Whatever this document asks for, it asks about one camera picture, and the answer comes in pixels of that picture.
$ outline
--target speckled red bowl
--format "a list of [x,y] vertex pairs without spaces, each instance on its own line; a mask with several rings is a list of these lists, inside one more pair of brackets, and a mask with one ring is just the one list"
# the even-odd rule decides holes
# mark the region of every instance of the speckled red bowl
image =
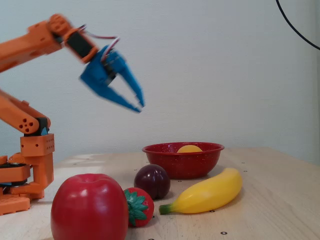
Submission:
[[[177,153],[185,145],[196,145],[202,151]],[[168,142],[146,146],[142,151],[151,164],[163,167],[171,179],[196,179],[216,166],[224,148],[211,142]]]

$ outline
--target plum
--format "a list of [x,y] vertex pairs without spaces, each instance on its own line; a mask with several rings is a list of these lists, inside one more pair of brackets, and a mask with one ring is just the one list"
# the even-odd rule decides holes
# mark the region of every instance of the plum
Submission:
[[164,198],[170,190],[170,178],[159,165],[142,167],[134,178],[134,187],[145,190],[153,200]]

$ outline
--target yellow banana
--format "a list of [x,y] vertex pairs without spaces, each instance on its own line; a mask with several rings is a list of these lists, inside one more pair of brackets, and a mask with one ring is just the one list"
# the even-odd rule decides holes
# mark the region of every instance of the yellow banana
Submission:
[[161,205],[160,214],[172,212],[196,214],[220,208],[231,202],[241,191],[242,177],[235,168],[192,185],[171,204]]

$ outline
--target table surface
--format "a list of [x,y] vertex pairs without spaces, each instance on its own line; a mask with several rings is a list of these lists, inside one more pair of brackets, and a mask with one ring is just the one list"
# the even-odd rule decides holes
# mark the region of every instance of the table surface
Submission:
[[[0,239],[53,240],[50,210],[65,179],[104,173],[126,189],[147,164],[142,152],[80,155],[56,164],[55,180],[43,199],[32,202],[28,211],[0,216]],[[146,227],[129,229],[125,240],[320,240],[319,166],[259,147],[226,148],[208,176],[225,167],[237,168],[243,176],[234,201],[215,212],[160,215],[159,205],[172,202],[201,179],[171,180],[167,197],[155,202],[155,218]]]

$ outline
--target red apple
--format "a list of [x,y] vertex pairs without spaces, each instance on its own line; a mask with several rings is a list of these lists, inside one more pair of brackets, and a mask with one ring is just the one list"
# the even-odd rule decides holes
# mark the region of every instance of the red apple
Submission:
[[124,240],[128,204],[120,185],[105,174],[68,178],[51,208],[54,240]]

